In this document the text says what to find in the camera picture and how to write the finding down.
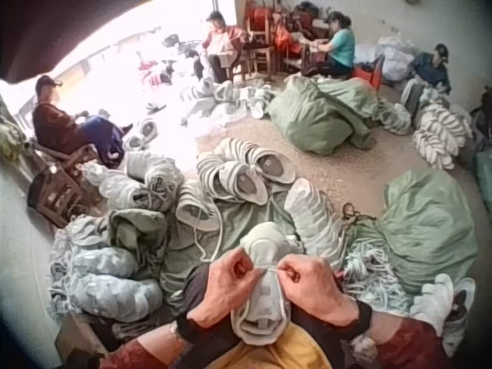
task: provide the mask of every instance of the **worker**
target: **worker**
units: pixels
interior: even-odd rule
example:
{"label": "worker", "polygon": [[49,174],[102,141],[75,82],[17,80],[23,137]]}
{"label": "worker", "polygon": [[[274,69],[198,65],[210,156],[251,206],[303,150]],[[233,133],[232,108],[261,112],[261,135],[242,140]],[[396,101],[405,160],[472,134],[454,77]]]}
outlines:
{"label": "worker", "polygon": [[248,346],[235,336],[230,313],[250,297],[265,270],[243,248],[195,270],[185,285],[185,310],[170,324],[98,359],[99,369],[296,367],[345,368],[342,340],[364,334],[383,367],[449,367],[442,342],[423,321],[372,311],[335,283],[320,258],[290,254],[276,268],[291,302],[291,322],[271,345]]}
{"label": "worker", "polygon": [[[121,139],[132,125],[120,129],[101,116],[89,117],[87,111],[70,116],[56,107],[59,101],[56,88],[62,84],[48,75],[36,82],[38,104],[32,112],[32,123],[38,143],[68,155],[84,145],[93,144],[105,165],[117,166],[124,156]],[[86,122],[77,124],[77,119],[82,117],[87,118]]]}
{"label": "worker", "polygon": [[354,68],[355,36],[352,32],[352,21],[340,12],[329,14],[327,23],[330,25],[331,40],[318,39],[309,42],[309,45],[320,52],[326,52],[324,61],[316,61],[307,65],[302,75],[330,75],[333,77],[345,76],[352,73]]}
{"label": "worker", "polygon": [[201,80],[204,69],[208,68],[213,71],[212,79],[223,83],[228,79],[225,68],[231,67],[238,60],[241,43],[248,40],[248,33],[236,25],[226,25],[224,16],[218,11],[212,12],[207,22],[211,30],[207,39],[201,43],[200,58],[194,61],[194,74]]}
{"label": "worker", "polygon": [[412,119],[420,108],[425,88],[435,88],[442,95],[449,95],[451,85],[446,64],[449,51],[444,44],[437,44],[434,52],[421,52],[409,65],[411,79],[401,94],[401,104],[410,112]]}

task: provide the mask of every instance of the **black cap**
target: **black cap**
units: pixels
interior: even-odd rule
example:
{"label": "black cap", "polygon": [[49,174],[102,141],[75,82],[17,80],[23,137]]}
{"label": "black cap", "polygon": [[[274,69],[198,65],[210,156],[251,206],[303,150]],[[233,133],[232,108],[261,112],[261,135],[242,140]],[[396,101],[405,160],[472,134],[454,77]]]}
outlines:
{"label": "black cap", "polygon": [[210,15],[207,18],[207,22],[209,22],[209,21],[223,21],[223,22],[225,22],[224,16],[218,10],[214,10],[212,13],[210,13]]}
{"label": "black cap", "polygon": [[440,58],[443,59],[444,62],[449,61],[449,51],[447,50],[445,44],[437,44],[435,50],[439,54]]}
{"label": "black cap", "polygon": [[41,77],[39,77],[39,79],[36,82],[36,88],[35,88],[36,89],[36,95],[39,96],[39,94],[41,94],[42,88],[45,86],[55,87],[55,86],[61,86],[61,85],[63,85],[62,81],[54,80],[49,75],[42,75]]}

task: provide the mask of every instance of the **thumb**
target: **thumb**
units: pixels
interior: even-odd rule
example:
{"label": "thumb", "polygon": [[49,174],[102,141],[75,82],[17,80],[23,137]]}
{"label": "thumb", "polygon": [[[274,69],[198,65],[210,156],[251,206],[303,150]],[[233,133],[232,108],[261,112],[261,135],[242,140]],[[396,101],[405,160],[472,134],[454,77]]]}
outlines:
{"label": "thumb", "polygon": [[280,281],[280,284],[282,285],[282,288],[284,289],[284,292],[287,293],[291,289],[292,284],[294,283],[292,281],[292,278],[289,276],[289,274],[286,271],[282,271],[282,270],[277,270],[277,276]]}

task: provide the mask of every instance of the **teal shirt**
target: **teal shirt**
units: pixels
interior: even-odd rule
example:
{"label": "teal shirt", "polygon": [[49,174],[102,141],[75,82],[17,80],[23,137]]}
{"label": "teal shirt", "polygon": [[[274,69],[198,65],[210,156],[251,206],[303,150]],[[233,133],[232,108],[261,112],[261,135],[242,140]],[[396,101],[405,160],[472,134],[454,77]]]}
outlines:
{"label": "teal shirt", "polygon": [[335,49],[330,52],[330,56],[337,62],[352,68],[355,54],[355,36],[352,30],[346,28],[335,33],[331,44]]}

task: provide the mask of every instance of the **knee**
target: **knee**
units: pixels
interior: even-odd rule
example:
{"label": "knee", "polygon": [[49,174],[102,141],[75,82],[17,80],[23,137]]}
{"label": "knee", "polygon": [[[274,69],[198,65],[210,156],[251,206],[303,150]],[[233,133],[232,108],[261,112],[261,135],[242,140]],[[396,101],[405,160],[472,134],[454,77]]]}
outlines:
{"label": "knee", "polygon": [[208,62],[213,65],[213,64],[220,63],[220,59],[218,58],[217,55],[209,55]]}

